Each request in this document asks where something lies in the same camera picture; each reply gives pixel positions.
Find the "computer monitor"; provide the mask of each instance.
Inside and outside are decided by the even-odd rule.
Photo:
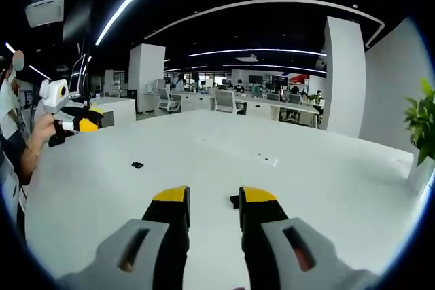
[[[73,71],[71,72],[71,79],[69,80],[69,96],[77,97],[80,95],[80,81],[82,80],[82,75],[85,71],[85,59],[84,54],[79,60],[73,65]]]
[[[272,84],[286,86],[288,85],[288,78],[287,76],[272,75]]]
[[[279,94],[276,94],[276,93],[268,93],[268,94],[267,94],[267,99],[268,99],[268,100],[279,101]]]
[[[262,76],[249,75],[249,82],[251,84],[263,84]]]
[[[289,94],[288,102],[290,103],[300,103],[300,95],[299,94]]]

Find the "person's hand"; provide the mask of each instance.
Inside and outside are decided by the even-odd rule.
[[[54,118],[53,115],[47,113],[36,121],[32,135],[29,138],[29,149],[36,155],[39,155],[43,143],[54,134],[56,134]]]

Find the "table surface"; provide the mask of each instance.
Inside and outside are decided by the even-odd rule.
[[[214,111],[113,126],[41,154],[27,243],[53,277],[78,272],[105,238],[142,218],[155,194],[189,185],[184,289],[248,289],[239,212],[229,201],[248,185],[275,194],[289,217],[327,236],[351,267],[379,273],[421,212],[404,186],[412,159],[360,139]]]
[[[316,110],[313,107],[310,107],[308,105],[299,105],[297,103],[289,103],[289,102],[282,102],[282,101],[274,101],[274,100],[268,100],[266,98],[243,98],[240,99],[236,99],[236,101],[241,101],[241,102],[251,102],[251,103],[263,103],[266,105],[272,105],[274,107],[280,107],[280,108],[286,108],[286,109],[291,109],[291,110],[297,110],[297,111],[304,111],[304,112],[308,112],[308,113],[312,113],[314,115],[318,115],[319,111]]]

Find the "yellow robot part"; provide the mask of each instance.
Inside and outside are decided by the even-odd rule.
[[[187,186],[179,186],[176,188],[166,189],[163,192],[158,193],[152,200],[161,202],[183,202],[184,190]]]
[[[258,188],[242,187],[245,192],[246,202],[268,202],[270,200],[278,200],[271,193]]]

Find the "white wall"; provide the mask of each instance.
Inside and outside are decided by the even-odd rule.
[[[403,122],[409,104],[423,98],[420,78],[434,85],[434,70],[418,30],[410,19],[366,52],[366,106],[360,138],[415,152]]]
[[[114,93],[114,70],[106,69],[104,72],[104,86],[103,86],[104,96],[106,94],[112,95]]]
[[[327,78],[321,129],[359,137],[366,98],[366,59],[358,23],[328,17]]]
[[[317,94],[318,90],[324,92],[326,88],[326,78],[319,76],[310,76],[310,81],[308,84],[308,94]]]

